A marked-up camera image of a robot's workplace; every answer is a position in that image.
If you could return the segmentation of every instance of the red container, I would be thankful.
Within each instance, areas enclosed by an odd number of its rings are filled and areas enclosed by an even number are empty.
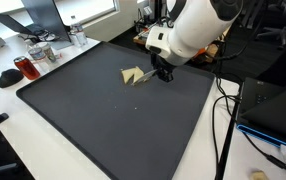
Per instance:
[[[40,77],[39,71],[34,67],[31,61],[26,57],[20,56],[20,57],[15,58],[14,64],[29,80],[34,80]]]

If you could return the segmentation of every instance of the white table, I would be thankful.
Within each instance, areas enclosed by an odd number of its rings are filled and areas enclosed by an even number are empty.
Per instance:
[[[5,41],[6,46],[0,49],[0,74],[4,70],[15,68],[13,59],[26,54],[25,45],[21,39],[14,36]],[[82,48],[72,46],[60,50],[63,58],[59,59],[58,63],[67,62],[98,43],[92,39],[88,41],[89,45]],[[5,89],[0,88],[0,113],[6,112],[10,116],[0,124],[0,130],[34,178],[40,180],[109,179],[60,132],[16,96],[16,90],[30,82],[24,78],[16,85]],[[228,94],[237,94],[237,84],[223,80],[222,86]],[[220,96],[216,85],[213,85],[173,179],[214,179],[215,154],[211,132],[211,111],[214,101]],[[215,116],[220,152],[230,120],[224,101],[217,104]],[[234,170],[231,171],[229,166],[227,172],[233,174]]]

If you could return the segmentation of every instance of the laptop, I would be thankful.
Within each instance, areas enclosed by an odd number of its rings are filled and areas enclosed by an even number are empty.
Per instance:
[[[43,30],[42,27],[31,24],[28,26],[23,26],[19,22],[17,22],[15,19],[13,19],[11,16],[7,14],[0,14],[0,23],[4,24],[8,28],[12,29],[15,32],[27,34],[27,35],[35,35],[37,32],[40,32]]]
[[[277,147],[286,146],[286,88],[247,78],[237,129]]]

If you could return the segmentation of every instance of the gray mat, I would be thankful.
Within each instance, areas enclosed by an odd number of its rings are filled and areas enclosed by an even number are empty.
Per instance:
[[[110,178],[171,179],[214,76],[182,66],[170,83],[125,85],[135,66],[151,70],[150,56],[100,43],[17,95]]]

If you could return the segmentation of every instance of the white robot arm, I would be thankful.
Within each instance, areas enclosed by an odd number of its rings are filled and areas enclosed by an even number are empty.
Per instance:
[[[156,74],[171,81],[172,70],[219,37],[234,22],[243,0],[168,0],[172,29],[154,26],[146,41]]]

